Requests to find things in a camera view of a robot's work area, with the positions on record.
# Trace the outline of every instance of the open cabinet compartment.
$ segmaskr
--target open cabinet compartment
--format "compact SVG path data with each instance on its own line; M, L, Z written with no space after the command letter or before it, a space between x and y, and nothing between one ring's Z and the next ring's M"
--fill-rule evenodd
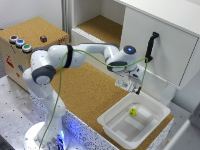
M120 45L124 5L114 0L73 0L72 7L73 45L82 42L114 42Z

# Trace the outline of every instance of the cabinet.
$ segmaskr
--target cabinet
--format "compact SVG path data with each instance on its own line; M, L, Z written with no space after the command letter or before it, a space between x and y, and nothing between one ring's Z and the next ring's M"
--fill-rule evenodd
M160 36L154 41L151 55L153 60L148 64L148 71L152 75L181 89L199 71L200 30L197 25L200 26L200 23L192 16L195 11L200 13L196 6L186 6L185 2L178 5L178 0L153 0L151 3L144 0L73 2L74 45L84 42L115 42L121 49L125 45L132 45L140 59L145 57L152 33L157 32ZM181 7L181 11L176 12L172 3Z

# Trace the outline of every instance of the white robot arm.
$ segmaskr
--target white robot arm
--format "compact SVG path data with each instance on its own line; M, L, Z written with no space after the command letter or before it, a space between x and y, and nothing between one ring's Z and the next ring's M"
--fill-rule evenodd
M76 49L88 53L101 53L105 58L106 64L111 66L124 66L136 61L136 50L134 47L125 46L124 49L119 51L118 46L114 43L89 43L80 44L78 46L55 45L51 46L48 50L43 47L34 49L31 55L31 67L24 72L23 78L29 90L38 98L41 98L43 104L48 110L45 124L40 129L35 139L38 143L41 142L45 130L50 122L58 96L49 84L56 74L55 69L60 67L63 56L66 52L68 52L68 54L64 58L63 68L80 67L86 59L87 54L81 51L75 51ZM135 85L132 84L132 79L140 83L144 73L144 69L140 68L137 64L120 68L112 68L108 66L107 69L119 74L120 77L123 77L123 79L117 80L116 85L130 92L133 92L135 88ZM57 139L56 136L63 130L61 117L65 113L65 104L59 98L52 123L43 139L43 149L47 147L49 148L49 143L55 141L53 139Z

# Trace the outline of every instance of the black cabinet handle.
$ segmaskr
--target black cabinet handle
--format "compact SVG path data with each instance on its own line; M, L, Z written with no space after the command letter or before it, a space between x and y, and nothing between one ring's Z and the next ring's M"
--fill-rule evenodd
M148 47L147 47L147 52L145 57L148 58L148 62L150 62L153 57L151 56L151 52L152 52L152 48L153 48L153 44L154 44L154 40L159 37L159 34L156 32L153 32L152 36L149 39L149 43L148 43Z

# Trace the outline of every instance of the white countertop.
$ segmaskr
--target white countertop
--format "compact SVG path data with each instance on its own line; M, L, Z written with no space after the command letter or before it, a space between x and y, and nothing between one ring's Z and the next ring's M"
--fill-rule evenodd
M200 37L200 6L187 0L115 0Z

